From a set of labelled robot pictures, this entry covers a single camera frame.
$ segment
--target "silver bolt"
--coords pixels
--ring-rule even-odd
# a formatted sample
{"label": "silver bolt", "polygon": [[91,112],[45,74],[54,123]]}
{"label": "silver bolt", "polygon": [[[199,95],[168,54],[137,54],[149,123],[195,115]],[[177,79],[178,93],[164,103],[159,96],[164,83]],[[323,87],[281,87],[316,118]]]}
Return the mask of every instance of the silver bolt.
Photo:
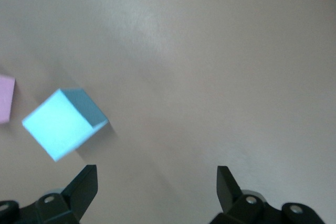
{"label": "silver bolt", "polygon": [[53,196],[48,196],[47,198],[44,199],[44,203],[49,203],[53,201],[55,198]]}
{"label": "silver bolt", "polygon": [[292,212],[296,213],[296,214],[301,214],[303,213],[303,210],[301,207],[299,207],[298,205],[291,205],[290,210],[292,210]]}
{"label": "silver bolt", "polygon": [[0,212],[6,210],[9,207],[7,203],[4,203],[3,205],[0,206]]}
{"label": "silver bolt", "polygon": [[252,205],[254,205],[255,203],[257,203],[257,199],[255,197],[252,197],[252,196],[246,197],[246,201],[249,202]]}

